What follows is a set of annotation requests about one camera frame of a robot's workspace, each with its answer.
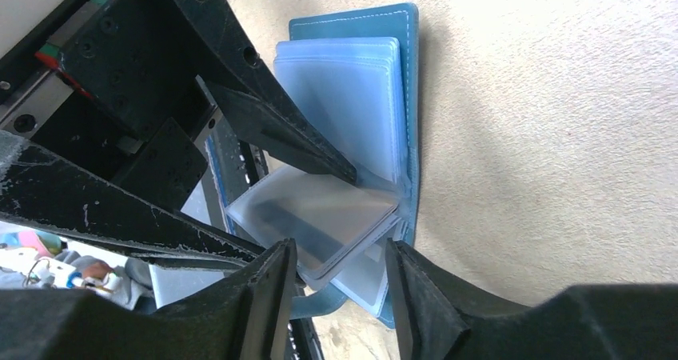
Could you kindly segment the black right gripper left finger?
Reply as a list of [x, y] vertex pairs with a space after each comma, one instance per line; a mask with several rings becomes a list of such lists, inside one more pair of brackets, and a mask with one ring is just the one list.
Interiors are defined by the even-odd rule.
[[4, 359], [281, 359], [297, 249], [276, 243], [228, 278], [152, 314], [88, 290], [4, 290]]

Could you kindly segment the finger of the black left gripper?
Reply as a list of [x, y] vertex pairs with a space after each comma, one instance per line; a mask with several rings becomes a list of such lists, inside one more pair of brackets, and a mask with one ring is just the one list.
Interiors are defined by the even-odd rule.
[[227, 0], [156, 0], [237, 138], [309, 174], [348, 184], [357, 170], [301, 113]]

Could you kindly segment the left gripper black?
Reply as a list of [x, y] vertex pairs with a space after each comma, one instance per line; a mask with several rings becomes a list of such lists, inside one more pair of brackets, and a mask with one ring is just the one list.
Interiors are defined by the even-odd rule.
[[150, 0], [64, 0], [1, 60], [1, 220], [169, 269], [242, 268], [263, 248], [161, 208], [200, 183], [220, 117]]

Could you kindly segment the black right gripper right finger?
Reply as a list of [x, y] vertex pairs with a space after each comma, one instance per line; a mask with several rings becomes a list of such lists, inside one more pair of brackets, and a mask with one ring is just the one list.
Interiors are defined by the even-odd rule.
[[404, 359], [674, 359], [674, 284], [584, 284], [537, 306], [482, 290], [389, 241], [386, 267]]

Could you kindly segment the blue leather card holder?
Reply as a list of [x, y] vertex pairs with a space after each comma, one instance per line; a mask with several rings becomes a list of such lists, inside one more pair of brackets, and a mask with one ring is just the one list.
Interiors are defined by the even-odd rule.
[[292, 318], [330, 314], [348, 299], [393, 325], [389, 239], [413, 240], [417, 204], [419, 12], [411, 2], [295, 18], [275, 74], [294, 104], [357, 168], [358, 188], [393, 193], [397, 224], [321, 290], [292, 299]]

